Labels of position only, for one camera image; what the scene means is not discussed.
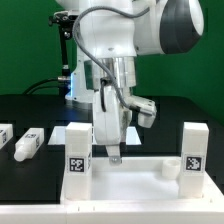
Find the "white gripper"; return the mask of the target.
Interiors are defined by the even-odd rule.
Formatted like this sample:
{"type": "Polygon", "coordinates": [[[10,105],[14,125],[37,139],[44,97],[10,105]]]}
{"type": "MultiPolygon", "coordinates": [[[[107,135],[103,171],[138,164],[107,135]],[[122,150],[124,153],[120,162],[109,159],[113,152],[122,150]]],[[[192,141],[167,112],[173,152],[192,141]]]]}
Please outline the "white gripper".
{"type": "Polygon", "coordinates": [[[99,91],[93,96],[93,126],[94,136],[98,145],[107,145],[106,151],[111,165],[120,165],[121,142],[132,119],[132,112],[121,106],[115,90],[112,87],[104,88],[105,111],[101,106],[99,91]]]}

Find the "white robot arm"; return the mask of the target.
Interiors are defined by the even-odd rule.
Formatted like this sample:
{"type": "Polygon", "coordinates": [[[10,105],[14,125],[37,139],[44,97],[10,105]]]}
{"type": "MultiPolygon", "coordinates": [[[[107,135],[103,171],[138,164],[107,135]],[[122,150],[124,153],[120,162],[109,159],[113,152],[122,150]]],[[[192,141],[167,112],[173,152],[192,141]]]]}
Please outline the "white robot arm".
{"type": "Polygon", "coordinates": [[[96,143],[106,147],[113,165],[122,162],[120,145],[132,113],[149,128],[156,117],[151,100],[134,96],[135,58],[178,54],[201,38],[204,19],[199,0],[55,0],[56,14],[70,23],[77,44],[70,101],[92,107],[96,143]]]}

